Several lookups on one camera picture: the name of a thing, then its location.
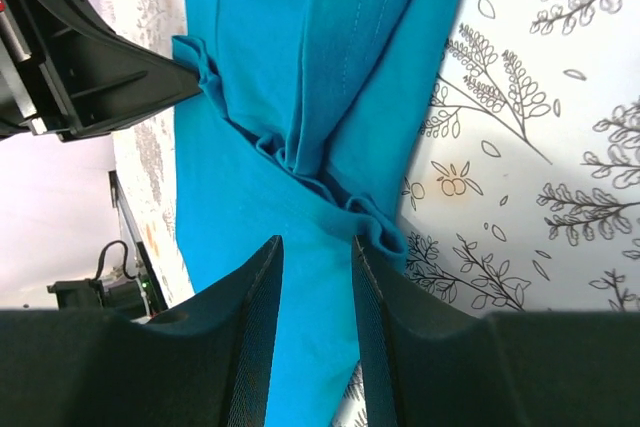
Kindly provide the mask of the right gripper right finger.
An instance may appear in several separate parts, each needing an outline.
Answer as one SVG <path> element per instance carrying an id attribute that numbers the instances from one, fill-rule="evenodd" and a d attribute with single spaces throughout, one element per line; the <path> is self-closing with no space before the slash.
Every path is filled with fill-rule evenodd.
<path id="1" fill-rule="evenodd" d="M 467 315 L 362 236 L 352 284 L 372 426 L 635 426 L 639 317 Z"/>

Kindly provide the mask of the blue t shirt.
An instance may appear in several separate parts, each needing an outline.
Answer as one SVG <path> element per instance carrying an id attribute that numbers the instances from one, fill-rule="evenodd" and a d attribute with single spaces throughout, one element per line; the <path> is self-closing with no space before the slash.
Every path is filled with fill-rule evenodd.
<path id="1" fill-rule="evenodd" d="M 397 202 L 459 0 L 185 1 L 177 244 L 201 291 L 282 238 L 266 422 L 326 426 L 359 357 L 352 241 L 405 265 Z"/>

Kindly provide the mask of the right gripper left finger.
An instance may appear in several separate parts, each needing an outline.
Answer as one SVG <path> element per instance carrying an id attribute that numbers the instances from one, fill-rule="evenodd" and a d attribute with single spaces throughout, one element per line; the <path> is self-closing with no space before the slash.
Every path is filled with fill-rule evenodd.
<path id="1" fill-rule="evenodd" d="M 261 426 L 284 249 L 136 323 L 106 309 L 1 314 L 5 426 Z"/>

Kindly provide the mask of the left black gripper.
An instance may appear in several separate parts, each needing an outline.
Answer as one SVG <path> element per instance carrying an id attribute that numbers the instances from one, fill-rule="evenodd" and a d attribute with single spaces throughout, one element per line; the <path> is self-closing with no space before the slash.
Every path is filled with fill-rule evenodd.
<path id="1" fill-rule="evenodd" d="M 108 135 L 201 91 L 195 71 L 117 35 L 88 0 L 1 0 L 1 138 Z"/>

